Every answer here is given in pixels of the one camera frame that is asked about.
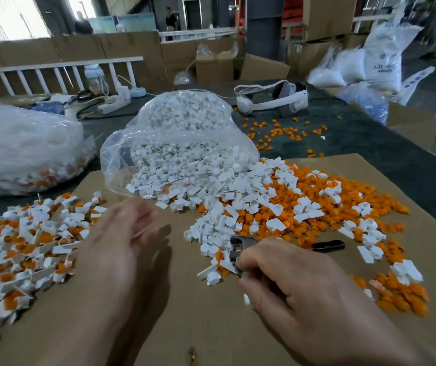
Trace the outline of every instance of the table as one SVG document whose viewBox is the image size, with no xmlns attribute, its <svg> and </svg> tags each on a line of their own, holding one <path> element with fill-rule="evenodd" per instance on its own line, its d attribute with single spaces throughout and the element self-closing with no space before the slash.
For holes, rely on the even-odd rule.
<svg viewBox="0 0 436 366">
<path fill-rule="evenodd" d="M 220 95 L 231 97 L 233 87 L 236 85 L 236 82 L 226 82 L 207 86 L 195 85 L 194 87 L 206 88 Z M 273 150 L 262 150 L 260 155 L 263 157 L 306 158 L 308 149 L 312 149 L 317 155 L 324 153 L 326 157 L 358 153 L 436 218 L 436 155 L 421 149 L 401 135 L 374 122 L 366 114 L 332 98 L 324 91 L 311 86 L 308 90 L 311 103 L 307 109 L 296 114 L 298 122 L 294 122 L 292 118 L 280 118 L 274 111 L 252 113 L 248 122 L 244 122 L 244 117 L 240 113 L 233 112 L 233 120 L 245 133 L 250 133 L 249 128 L 254 121 L 267 122 L 269 124 L 267 127 L 256 129 L 257 133 L 261 132 L 260 136 L 256 135 L 256 142 L 274 128 L 272 118 L 276 118 L 282 127 L 298 128 L 297 134 L 303 130 L 308 133 L 302 141 L 291 141 L 287 135 L 274 137 L 271 143 Z M 135 112 L 151 98 L 147 95 L 143 98 L 132 99 L 130 105 L 111 113 L 112 116 L 129 115 L 82 121 L 85 135 L 94 135 L 96 144 L 100 147 L 107 136 L 123 129 L 133 119 Z M 303 123 L 307 120 L 310 124 L 304 125 Z M 245 123 L 249 126 L 243 129 L 242 126 Z M 328 127 L 323 134 L 326 137 L 325 141 L 318 135 L 311 134 L 311 130 L 321 128 L 321 125 Z M 80 176 L 43 192 L 42 196 L 54 199 L 64 192 L 73 191 L 88 172 L 98 169 L 100 169 L 99 158 L 96 158 L 90 162 Z M 35 195 L 0 197 L 0 214 L 8 206 L 31 203 L 35 198 Z"/>
</svg>

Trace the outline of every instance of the doorway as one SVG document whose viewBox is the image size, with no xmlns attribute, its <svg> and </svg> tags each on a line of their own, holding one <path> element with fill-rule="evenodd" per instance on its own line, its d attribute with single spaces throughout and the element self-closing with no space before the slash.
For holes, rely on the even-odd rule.
<svg viewBox="0 0 436 366">
<path fill-rule="evenodd" d="M 199 0 L 184 0 L 184 11 L 188 30 L 202 29 L 201 3 Z"/>
</svg>

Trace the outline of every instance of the blue plastic bag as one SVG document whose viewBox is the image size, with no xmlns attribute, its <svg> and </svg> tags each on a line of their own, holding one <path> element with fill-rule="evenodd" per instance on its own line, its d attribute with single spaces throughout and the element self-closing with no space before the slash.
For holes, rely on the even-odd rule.
<svg viewBox="0 0 436 366">
<path fill-rule="evenodd" d="M 338 94 L 338 98 L 350 103 L 354 101 L 374 121 L 386 125 L 389 114 L 389 102 L 379 91 L 368 86 L 368 82 L 355 83 Z"/>
</svg>

